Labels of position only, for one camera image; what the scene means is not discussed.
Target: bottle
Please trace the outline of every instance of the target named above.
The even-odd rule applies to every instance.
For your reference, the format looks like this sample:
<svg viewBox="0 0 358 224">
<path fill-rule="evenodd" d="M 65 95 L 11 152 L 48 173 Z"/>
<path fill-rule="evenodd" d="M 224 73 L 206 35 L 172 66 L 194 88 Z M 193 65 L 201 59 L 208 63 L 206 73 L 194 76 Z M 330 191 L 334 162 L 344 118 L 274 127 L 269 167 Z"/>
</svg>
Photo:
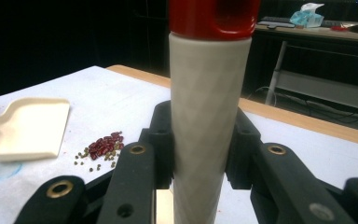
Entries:
<svg viewBox="0 0 358 224">
<path fill-rule="evenodd" d="M 214 223 L 259 0 L 171 0 L 175 223 Z"/>
</svg>

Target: cream plastic scoop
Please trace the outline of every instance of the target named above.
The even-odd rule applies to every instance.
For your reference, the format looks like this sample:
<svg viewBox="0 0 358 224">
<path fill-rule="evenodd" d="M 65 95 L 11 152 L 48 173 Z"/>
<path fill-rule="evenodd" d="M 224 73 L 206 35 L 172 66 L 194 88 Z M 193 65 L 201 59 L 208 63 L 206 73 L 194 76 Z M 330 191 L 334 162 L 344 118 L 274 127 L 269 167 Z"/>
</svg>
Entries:
<svg viewBox="0 0 358 224">
<path fill-rule="evenodd" d="M 22 98 L 0 116 L 0 161 L 55 158 L 60 151 L 69 102 Z"/>
</svg>

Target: red bottle cap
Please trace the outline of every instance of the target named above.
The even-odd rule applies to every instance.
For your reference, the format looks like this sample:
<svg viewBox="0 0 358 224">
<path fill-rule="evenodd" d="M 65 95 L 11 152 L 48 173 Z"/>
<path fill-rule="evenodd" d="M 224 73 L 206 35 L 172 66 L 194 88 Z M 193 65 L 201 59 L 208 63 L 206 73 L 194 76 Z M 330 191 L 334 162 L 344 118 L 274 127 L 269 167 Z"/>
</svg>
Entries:
<svg viewBox="0 0 358 224">
<path fill-rule="evenodd" d="M 244 39 L 257 22 L 259 0 L 171 0 L 170 29 L 188 38 Z"/>
</svg>

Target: table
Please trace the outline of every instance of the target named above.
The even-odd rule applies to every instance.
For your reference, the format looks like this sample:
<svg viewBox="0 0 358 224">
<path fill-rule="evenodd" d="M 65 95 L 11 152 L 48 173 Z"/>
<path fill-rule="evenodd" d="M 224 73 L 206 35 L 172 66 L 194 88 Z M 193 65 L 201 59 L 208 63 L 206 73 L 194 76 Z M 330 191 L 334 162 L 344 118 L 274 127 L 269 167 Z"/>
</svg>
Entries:
<svg viewBox="0 0 358 224">
<path fill-rule="evenodd" d="M 351 32 L 336 32 L 329 28 L 317 27 L 308 29 L 277 27 L 270 30 L 264 25 L 257 25 L 257 35 L 268 35 L 282 40 L 271 81 L 269 83 L 266 104 L 270 105 L 275 88 L 294 91 L 301 94 L 324 99 L 334 103 L 358 108 L 358 86 L 343 84 L 324 78 L 311 77 L 281 69 L 286 47 L 291 41 L 310 43 L 330 43 L 358 47 L 358 34 Z"/>
<path fill-rule="evenodd" d="M 88 183 L 110 171 L 103 161 L 97 162 L 102 164 L 99 173 L 88 171 L 96 167 L 91 160 L 83 160 L 84 167 L 74 166 L 75 155 L 112 131 L 123 131 L 126 144 L 136 141 L 148 127 L 154 105 L 170 99 L 168 87 L 166 77 L 121 65 L 94 66 L 0 96 L 0 113 L 12 100 L 26 96 L 62 97 L 71 103 L 57 159 L 0 162 L 0 223 L 13 222 L 34 191 L 57 175 L 76 175 Z M 358 131 L 243 99 L 240 107 L 261 132 L 263 142 L 287 145 L 323 181 L 342 188 L 345 179 L 358 176 L 358 143 L 351 141 Z M 225 180 L 215 223 L 255 223 L 249 195 L 249 191 L 231 189 Z M 159 210 L 162 204 L 169 212 Z M 172 217 L 163 216 L 170 212 L 171 193 L 158 192 L 158 223 L 170 223 Z"/>
</svg>

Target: dark floor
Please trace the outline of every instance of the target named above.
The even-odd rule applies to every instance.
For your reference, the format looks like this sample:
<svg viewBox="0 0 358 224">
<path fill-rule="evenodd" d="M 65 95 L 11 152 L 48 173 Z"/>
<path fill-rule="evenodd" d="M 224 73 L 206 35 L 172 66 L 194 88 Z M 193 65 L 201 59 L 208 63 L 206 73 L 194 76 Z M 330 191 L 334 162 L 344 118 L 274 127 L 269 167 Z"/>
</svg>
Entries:
<svg viewBox="0 0 358 224">
<path fill-rule="evenodd" d="M 268 88 L 257 91 L 246 98 L 260 103 L 264 103 L 267 96 Z M 271 105 L 276 107 L 297 112 L 306 116 L 317 119 L 323 119 L 329 122 L 351 127 L 358 130 L 358 112 L 347 112 L 348 110 L 337 110 L 332 106 L 316 103 L 311 100 L 304 100 L 297 96 L 289 95 L 287 92 L 277 91 L 274 95 Z"/>
</svg>

